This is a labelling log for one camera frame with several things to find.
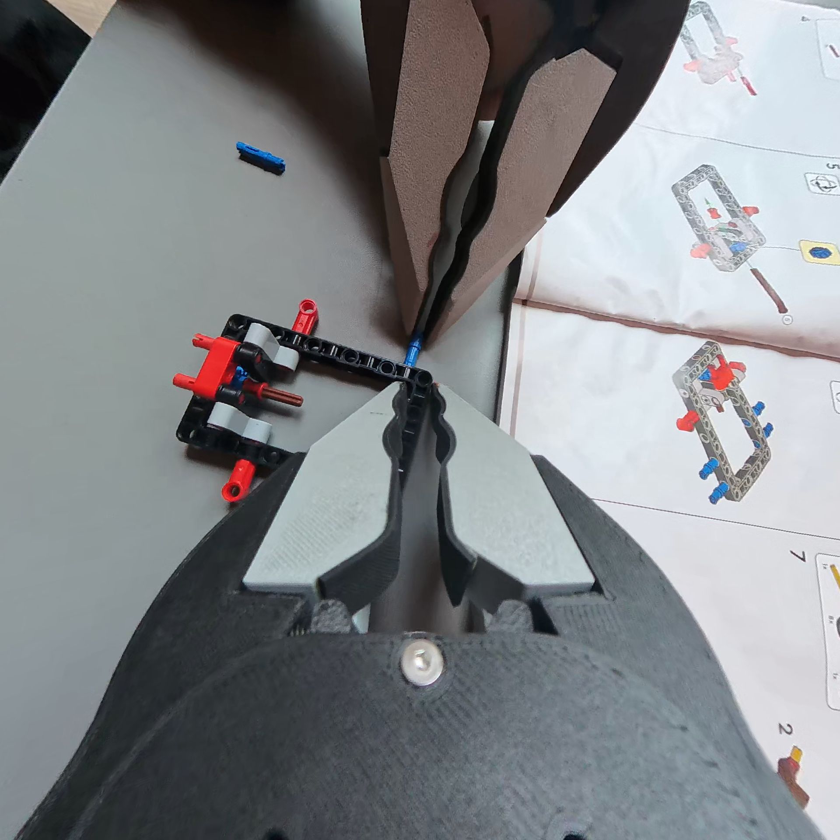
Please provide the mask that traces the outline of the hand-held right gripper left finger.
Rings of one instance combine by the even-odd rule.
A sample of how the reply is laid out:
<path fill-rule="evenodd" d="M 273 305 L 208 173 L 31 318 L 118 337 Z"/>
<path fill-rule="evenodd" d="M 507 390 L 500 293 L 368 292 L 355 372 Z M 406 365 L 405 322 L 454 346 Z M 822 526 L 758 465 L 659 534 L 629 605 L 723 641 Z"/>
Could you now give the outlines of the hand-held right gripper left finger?
<path fill-rule="evenodd" d="M 405 386 L 393 383 L 313 444 L 255 552 L 245 591 L 363 611 L 396 577 Z"/>

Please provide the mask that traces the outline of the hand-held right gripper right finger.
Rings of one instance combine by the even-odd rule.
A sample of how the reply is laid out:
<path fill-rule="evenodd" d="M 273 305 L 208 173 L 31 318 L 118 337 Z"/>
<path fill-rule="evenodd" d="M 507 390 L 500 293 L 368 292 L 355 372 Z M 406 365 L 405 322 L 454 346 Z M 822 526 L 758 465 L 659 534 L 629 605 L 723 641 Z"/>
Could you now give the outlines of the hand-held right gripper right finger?
<path fill-rule="evenodd" d="M 507 600 L 593 590 L 595 577 L 529 451 L 446 385 L 432 391 L 437 532 L 448 598 L 495 613 Z"/>

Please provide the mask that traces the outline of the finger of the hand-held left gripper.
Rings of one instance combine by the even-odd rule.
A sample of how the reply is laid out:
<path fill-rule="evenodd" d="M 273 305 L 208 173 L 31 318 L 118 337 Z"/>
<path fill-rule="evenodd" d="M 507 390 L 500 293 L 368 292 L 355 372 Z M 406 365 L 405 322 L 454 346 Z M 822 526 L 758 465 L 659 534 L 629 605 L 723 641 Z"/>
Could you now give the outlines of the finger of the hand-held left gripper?
<path fill-rule="evenodd" d="M 551 59 L 528 80 L 498 161 L 491 142 L 476 205 L 424 331 L 435 340 L 455 324 L 544 225 L 616 71 L 587 49 Z"/>
<path fill-rule="evenodd" d="M 489 57 L 472 2 L 409 3 L 392 141 L 381 158 L 396 297 L 408 336 L 432 289 L 447 182 L 466 152 Z"/>

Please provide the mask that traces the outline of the black lego frame assembly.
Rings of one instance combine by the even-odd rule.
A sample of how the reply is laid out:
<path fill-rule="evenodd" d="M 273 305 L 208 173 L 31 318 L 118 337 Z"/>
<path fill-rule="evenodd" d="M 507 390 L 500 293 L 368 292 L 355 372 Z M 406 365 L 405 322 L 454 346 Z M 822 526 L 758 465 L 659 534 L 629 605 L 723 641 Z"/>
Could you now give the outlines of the black lego frame assembly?
<path fill-rule="evenodd" d="M 404 487 L 413 462 L 433 376 L 404 361 L 388 360 L 315 335 L 319 308 L 304 299 L 291 327 L 242 314 L 228 318 L 220 335 L 195 333 L 192 345 L 205 353 L 195 375 L 175 374 L 173 385 L 191 395 L 176 430 L 184 445 L 230 457 L 233 469 L 222 488 L 229 504 L 248 495 L 258 471 L 272 472 L 291 456 L 271 438 L 273 426 L 261 419 L 274 403 L 299 408 L 300 395 L 284 391 L 280 381 L 296 373 L 299 363 L 335 373 L 361 375 L 380 386 L 393 383 L 406 389 L 406 419 L 398 461 Z"/>

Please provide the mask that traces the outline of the white instruction booklet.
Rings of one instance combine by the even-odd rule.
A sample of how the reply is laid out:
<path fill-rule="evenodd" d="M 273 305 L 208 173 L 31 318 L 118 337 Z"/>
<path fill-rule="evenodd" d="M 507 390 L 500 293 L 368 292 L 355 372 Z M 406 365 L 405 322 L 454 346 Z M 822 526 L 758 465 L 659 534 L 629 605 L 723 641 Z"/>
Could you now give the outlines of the white instruction booklet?
<path fill-rule="evenodd" d="M 838 838 L 839 16 L 694 2 L 525 248 L 501 425 L 666 572 Z"/>

